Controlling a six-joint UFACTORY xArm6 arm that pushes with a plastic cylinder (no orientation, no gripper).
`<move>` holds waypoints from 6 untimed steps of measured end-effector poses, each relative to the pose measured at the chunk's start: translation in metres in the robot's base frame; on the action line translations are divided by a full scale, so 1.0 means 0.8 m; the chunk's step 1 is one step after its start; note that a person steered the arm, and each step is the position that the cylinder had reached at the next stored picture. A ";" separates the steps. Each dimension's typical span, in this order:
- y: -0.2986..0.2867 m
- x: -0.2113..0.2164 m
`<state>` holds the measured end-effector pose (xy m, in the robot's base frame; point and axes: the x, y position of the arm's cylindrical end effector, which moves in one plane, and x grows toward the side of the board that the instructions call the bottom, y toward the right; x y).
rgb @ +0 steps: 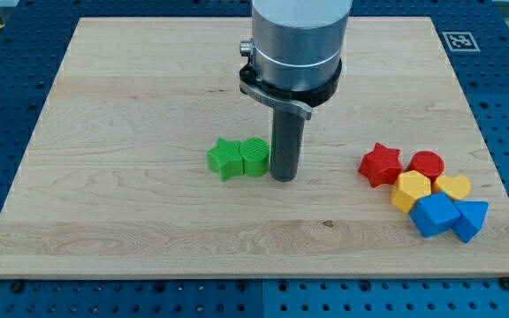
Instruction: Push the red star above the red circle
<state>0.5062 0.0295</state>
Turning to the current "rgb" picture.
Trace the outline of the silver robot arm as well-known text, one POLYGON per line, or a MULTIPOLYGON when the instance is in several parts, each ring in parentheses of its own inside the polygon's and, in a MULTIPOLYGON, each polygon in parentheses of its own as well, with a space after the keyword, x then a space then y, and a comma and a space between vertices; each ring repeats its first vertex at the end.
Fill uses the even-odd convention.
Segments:
POLYGON ((337 88, 352 0, 254 0, 240 91, 309 120, 337 88))

